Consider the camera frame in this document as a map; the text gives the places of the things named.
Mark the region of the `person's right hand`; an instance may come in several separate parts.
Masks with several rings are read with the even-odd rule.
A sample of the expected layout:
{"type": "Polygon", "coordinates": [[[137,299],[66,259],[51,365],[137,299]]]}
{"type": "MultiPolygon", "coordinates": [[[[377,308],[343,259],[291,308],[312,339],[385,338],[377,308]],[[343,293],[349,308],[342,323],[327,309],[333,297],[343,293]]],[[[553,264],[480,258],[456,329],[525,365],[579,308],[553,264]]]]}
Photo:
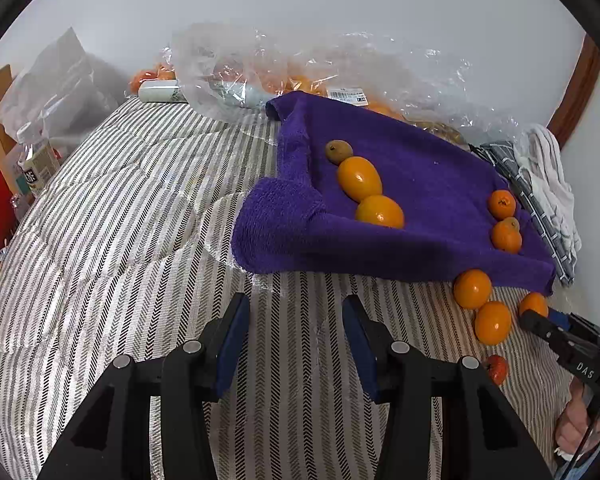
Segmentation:
{"type": "MultiPolygon", "coordinates": [[[[577,452],[583,440],[590,419],[584,402],[584,385],[578,378],[573,378],[570,384],[571,399],[560,414],[554,437],[558,448],[569,455],[577,452]]],[[[594,425],[588,440],[582,446],[582,452],[591,451],[600,444],[600,417],[594,425]]]]}

